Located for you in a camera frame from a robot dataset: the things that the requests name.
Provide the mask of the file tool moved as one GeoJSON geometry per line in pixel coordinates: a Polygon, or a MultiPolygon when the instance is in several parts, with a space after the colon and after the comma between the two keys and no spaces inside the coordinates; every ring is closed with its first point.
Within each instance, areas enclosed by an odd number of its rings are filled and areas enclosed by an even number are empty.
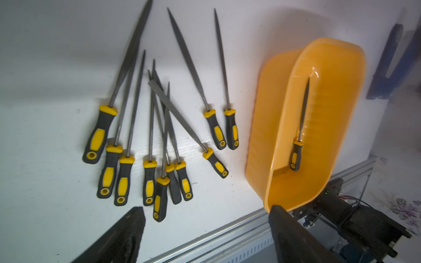
{"type": "Polygon", "coordinates": [[[139,48],[140,38],[146,25],[147,19],[149,17],[152,4],[153,1],[148,0],[140,14],[140,18],[129,41],[125,57],[117,75],[116,83],[114,85],[109,104],[101,105],[99,107],[98,120],[91,135],[88,138],[82,157],[82,160],[85,163],[96,164],[99,161],[101,154],[104,150],[111,123],[114,117],[118,114],[118,111],[114,108],[114,102],[116,100],[120,87],[126,78],[129,68],[133,63],[134,58],[137,56],[136,52],[139,48]]]}
{"type": "Polygon", "coordinates": [[[129,189],[130,189],[130,173],[132,165],[135,162],[135,157],[130,153],[133,142],[134,127],[137,115],[137,108],[139,103],[139,95],[141,89],[141,82],[143,78],[144,64],[145,64],[146,50],[143,50],[140,69],[138,74],[138,79],[136,83],[136,91],[134,97],[134,104],[132,110],[132,116],[130,119],[130,128],[129,128],[129,137],[128,145],[126,149],[126,155],[119,158],[120,163],[120,172],[118,175],[118,181],[116,185],[116,195],[115,195],[115,206],[124,206],[128,201],[129,189]]]}
{"type": "Polygon", "coordinates": [[[153,150],[153,123],[154,123],[154,102],[153,94],[151,92],[150,99],[150,120],[149,120],[149,151],[148,159],[144,161],[144,184],[143,184],[143,205],[152,206],[155,196],[155,169],[157,167],[157,162],[153,159],[152,150],[153,150]]]}
{"type": "Polygon", "coordinates": [[[309,90],[310,90],[310,79],[308,79],[307,81],[307,85],[304,92],[304,98],[303,98],[303,104],[302,104],[301,116],[300,116],[300,124],[299,124],[299,129],[298,129],[299,134],[297,136],[297,139],[293,142],[293,152],[292,152],[292,155],[290,158],[290,164],[289,164],[289,167],[295,172],[300,169],[301,152],[304,146],[304,143],[301,137],[302,137],[302,130],[304,128],[305,114],[307,111],[309,90]]]}
{"type": "Polygon", "coordinates": [[[123,147],[119,144],[119,138],[121,134],[122,124],[125,116],[125,110],[127,106],[127,101],[129,97],[130,87],[132,85],[132,78],[134,69],[136,67],[137,58],[133,58],[131,66],[129,68],[129,72],[127,74],[126,85],[125,85],[125,93],[123,96],[123,102],[121,106],[121,111],[119,112],[118,123],[116,134],[114,137],[114,141],[112,144],[108,144],[106,147],[106,161],[103,167],[98,190],[97,190],[97,197],[98,198],[109,198],[112,194],[114,183],[116,179],[116,171],[117,171],[117,162],[118,159],[123,152],[123,147]]]}

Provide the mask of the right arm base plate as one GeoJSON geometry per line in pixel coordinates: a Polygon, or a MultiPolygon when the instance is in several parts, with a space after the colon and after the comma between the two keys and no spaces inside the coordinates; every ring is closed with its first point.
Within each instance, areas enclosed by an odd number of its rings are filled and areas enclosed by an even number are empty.
{"type": "Polygon", "coordinates": [[[404,226],[389,218],[379,210],[364,205],[358,198],[356,204],[346,202],[340,190],[344,180],[330,181],[325,189],[312,202],[292,211],[296,219],[305,218],[304,226],[310,226],[317,220],[326,218],[332,228],[354,246],[361,256],[369,257],[381,263],[386,256],[398,255],[394,244],[404,236],[412,235],[404,226]]]}

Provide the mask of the yellow plastic storage box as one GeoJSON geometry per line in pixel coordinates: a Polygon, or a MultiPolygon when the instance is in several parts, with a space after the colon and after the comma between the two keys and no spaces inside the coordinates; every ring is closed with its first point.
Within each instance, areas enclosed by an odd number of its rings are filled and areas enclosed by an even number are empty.
{"type": "Polygon", "coordinates": [[[363,49],[333,38],[279,53],[263,66],[251,126],[246,178],[266,211],[295,210],[327,185],[366,73],[363,49]],[[310,79],[298,171],[290,167],[310,79]]]}

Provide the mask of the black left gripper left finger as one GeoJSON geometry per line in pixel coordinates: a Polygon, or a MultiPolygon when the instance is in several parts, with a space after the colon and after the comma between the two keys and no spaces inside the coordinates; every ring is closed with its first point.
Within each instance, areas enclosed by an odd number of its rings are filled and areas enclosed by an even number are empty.
{"type": "Polygon", "coordinates": [[[133,207],[73,262],[135,263],[145,223],[143,207],[133,207]]]}

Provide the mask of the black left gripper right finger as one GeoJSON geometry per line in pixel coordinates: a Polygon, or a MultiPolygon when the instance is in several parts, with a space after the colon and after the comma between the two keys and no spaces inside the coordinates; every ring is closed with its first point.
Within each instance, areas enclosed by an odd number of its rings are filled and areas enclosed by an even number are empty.
{"type": "Polygon", "coordinates": [[[339,263],[314,236],[303,228],[283,207],[273,206],[269,225],[280,263],[339,263]]]}

